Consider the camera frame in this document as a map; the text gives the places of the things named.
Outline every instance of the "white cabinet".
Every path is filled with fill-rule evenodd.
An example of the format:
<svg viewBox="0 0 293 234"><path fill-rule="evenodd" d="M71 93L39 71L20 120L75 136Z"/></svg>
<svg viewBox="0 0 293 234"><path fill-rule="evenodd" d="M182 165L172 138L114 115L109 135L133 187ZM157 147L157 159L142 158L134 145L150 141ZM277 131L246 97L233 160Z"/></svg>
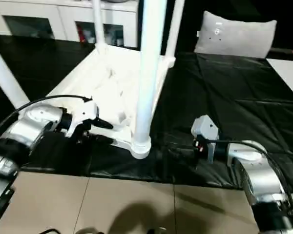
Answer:
<svg viewBox="0 0 293 234"><path fill-rule="evenodd" d="M66 39L57 6L24 2L0 1L0 35Z"/></svg>
<svg viewBox="0 0 293 234"><path fill-rule="evenodd" d="M108 44L137 47L139 0L102 1ZM0 34L95 42L91 1L0 0Z"/></svg>
<svg viewBox="0 0 293 234"><path fill-rule="evenodd" d="M87 40L94 35L93 10L84 7L59 6L67 39ZM137 47L137 13L102 9L105 39L108 44Z"/></svg>

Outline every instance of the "beige floor tile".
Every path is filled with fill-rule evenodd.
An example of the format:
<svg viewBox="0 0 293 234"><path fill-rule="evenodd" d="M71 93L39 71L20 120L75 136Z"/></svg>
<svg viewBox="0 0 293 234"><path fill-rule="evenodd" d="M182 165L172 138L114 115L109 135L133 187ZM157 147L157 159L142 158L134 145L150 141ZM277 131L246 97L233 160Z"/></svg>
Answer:
<svg viewBox="0 0 293 234"><path fill-rule="evenodd" d="M20 173L16 192L0 221L0 234L38 234L49 228L73 234L88 180Z"/></svg>
<svg viewBox="0 0 293 234"><path fill-rule="evenodd" d="M176 185L175 200L177 233L258 233L243 191Z"/></svg>
<svg viewBox="0 0 293 234"><path fill-rule="evenodd" d="M91 178L75 231L146 234L159 226L175 234L172 185Z"/></svg>

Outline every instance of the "white cushion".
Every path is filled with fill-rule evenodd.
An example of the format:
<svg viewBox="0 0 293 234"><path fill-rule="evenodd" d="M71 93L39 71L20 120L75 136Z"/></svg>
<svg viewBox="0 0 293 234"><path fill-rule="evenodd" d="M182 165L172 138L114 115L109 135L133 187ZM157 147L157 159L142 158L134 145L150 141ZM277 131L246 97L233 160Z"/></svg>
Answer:
<svg viewBox="0 0 293 234"><path fill-rule="evenodd" d="M265 58L277 21L258 23L224 19L204 12L196 53Z"/></svg>

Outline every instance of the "white plastic pipe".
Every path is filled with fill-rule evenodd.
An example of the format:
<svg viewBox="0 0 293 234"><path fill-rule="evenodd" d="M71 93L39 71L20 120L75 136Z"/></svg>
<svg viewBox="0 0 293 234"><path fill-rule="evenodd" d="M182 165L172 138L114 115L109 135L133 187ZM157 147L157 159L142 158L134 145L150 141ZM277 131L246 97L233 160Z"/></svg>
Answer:
<svg viewBox="0 0 293 234"><path fill-rule="evenodd" d="M0 55L0 87L15 108L29 102L25 92Z"/></svg>
<svg viewBox="0 0 293 234"><path fill-rule="evenodd" d="M92 0L92 9L94 17L94 29L96 33L96 44L97 46L101 46L105 44L104 28L101 15L101 1Z"/></svg>
<svg viewBox="0 0 293 234"><path fill-rule="evenodd" d="M149 133L166 6L167 0L144 1L136 127L131 143L131 154L139 159L147 157L151 149Z"/></svg>
<svg viewBox="0 0 293 234"><path fill-rule="evenodd" d="M174 11L172 13L172 20L169 30L169 36L166 47L166 56L174 57L180 29L182 13L184 10L185 0L176 0Z"/></svg>

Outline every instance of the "wire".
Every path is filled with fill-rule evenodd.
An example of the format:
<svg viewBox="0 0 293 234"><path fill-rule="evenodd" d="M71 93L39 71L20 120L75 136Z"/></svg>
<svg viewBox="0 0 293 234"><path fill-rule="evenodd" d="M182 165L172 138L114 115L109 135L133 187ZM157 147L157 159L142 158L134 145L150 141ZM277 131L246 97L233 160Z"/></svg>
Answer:
<svg viewBox="0 0 293 234"><path fill-rule="evenodd" d="M278 172L279 174L279 178L281 180L281 183L284 187L285 193L287 194L288 198L289 198L289 210L287 211L292 212L293 211L293 197L290 191L289 186L293 189L293 184L291 182L291 179L286 175L285 171L279 166L279 164L276 162L276 160L274 160L274 158L272 158L265 150L261 149L260 147L258 147L257 145L254 145L252 143L249 142L243 142L243 141L239 141L239 140L207 140L207 143L235 143L235 144L240 144L240 145L246 145L249 147L254 148L255 150L257 150L258 152L264 154L266 156L266 158L268 160L270 160L273 163L274 169L275 171Z"/></svg>
<svg viewBox="0 0 293 234"><path fill-rule="evenodd" d="M16 109L15 111L13 111L10 115L8 115L1 123L0 123L0 128L10 119L12 118L15 114L17 114L18 112L20 112L21 110L25 109L28 106L31 106L37 102L41 102L44 100L48 100L48 99L54 99L54 98L80 98L82 99L84 102L90 101L92 100L91 98L87 98L87 97L83 97L80 95L70 95L70 94L63 94L63 95L53 95L53 96L48 96L48 97L43 97L40 99L37 99L35 101L31 101L29 103L26 103L25 105L19 107L18 109Z"/></svg>
<svg viewBox="0 0 293 234"><path fill-rule="evenodd" d="M52 228L52 229L48 229L48 230L45 230L44 232L42 233L39 233L39 234L47 234L47 233L56 233L56 234L61 234L58 230Z"/></svg>

